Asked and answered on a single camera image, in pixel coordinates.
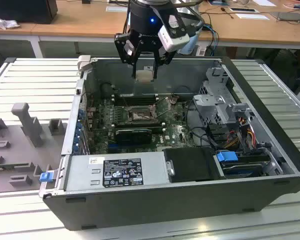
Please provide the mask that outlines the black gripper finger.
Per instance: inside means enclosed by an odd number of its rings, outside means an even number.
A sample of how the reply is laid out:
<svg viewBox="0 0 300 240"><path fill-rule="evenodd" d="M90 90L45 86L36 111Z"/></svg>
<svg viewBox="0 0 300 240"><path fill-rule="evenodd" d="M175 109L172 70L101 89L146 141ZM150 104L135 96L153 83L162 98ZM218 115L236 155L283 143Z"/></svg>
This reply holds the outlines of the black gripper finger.
<svg viewBox="0 0 300 240"><path fill-rule="evenodd" d="M159 50L155 50L154 54L154 64L153 64L153 79L157 78L158 68L163 65L169 65L177 51L166 52L162 56L159 54Z"/></svg>
<svg viewBox="0 0 300 240"><path fill-rule="evenodd" d="M143 36L138 32L116 33L114 44L124 64L132 66L132 78L136 78L137 61L143 47Z"/></svg>

